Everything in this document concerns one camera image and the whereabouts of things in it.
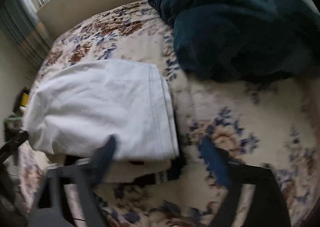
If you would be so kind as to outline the white t-shirt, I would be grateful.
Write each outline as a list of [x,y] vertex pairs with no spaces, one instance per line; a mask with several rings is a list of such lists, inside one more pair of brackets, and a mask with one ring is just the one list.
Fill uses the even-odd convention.
[[153,64],[102,60],[76,64],[42,82],[23,119],[34,150],[89,157],[108,137],[117,160],[179,155],[168,84]]

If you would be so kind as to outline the stack of folded clothes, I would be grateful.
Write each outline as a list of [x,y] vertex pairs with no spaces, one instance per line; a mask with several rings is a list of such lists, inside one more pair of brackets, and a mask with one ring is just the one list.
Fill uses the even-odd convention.
[[185,159],[164,161],[114,161],[104,175],[104,183],[155,185],[180,178]]

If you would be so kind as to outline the yellow black bag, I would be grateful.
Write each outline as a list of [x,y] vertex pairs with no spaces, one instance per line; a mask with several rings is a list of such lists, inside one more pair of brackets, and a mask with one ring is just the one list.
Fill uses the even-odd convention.
[[20,110],[20,107],[25,108],[29,99],[30,90],[26,87],[22,88],[20,93],[17,95],[14,106],[13,113],[17,113]]

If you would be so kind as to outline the floral fleece bed blanket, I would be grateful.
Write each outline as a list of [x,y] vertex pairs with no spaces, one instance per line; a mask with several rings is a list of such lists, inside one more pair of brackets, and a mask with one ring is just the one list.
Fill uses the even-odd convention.
[[319,135],[309,113],[319,96],[293,79],[267,87],[218,84],[186,76],[173,49],[173,32],[146,2],[97,14],[54,42],[32,90],[77,63],[123,59],[155,64],[167,80],[187,160],[180,178],[163,173],[157,183],[105,184],[98,201],[112,226],[207,226],[227,190],[217,185],[200,158],[208,137],[251,165],[271,164],[291,224],[301,226],[319,197]]

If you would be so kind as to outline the left teal striped curtain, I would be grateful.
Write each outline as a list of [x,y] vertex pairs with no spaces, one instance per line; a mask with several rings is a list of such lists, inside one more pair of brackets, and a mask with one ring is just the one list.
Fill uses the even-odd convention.
[[37,13],[44,0],[1,0],[1,29],[35,66],[48,55],[53,37]]

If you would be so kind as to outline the dark teal plush blanket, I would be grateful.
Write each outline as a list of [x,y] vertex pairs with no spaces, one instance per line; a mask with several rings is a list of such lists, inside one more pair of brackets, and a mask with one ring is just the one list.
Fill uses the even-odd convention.
[[319,75],[319,15],[303,0],[148,0],[182,70],[217,82]]

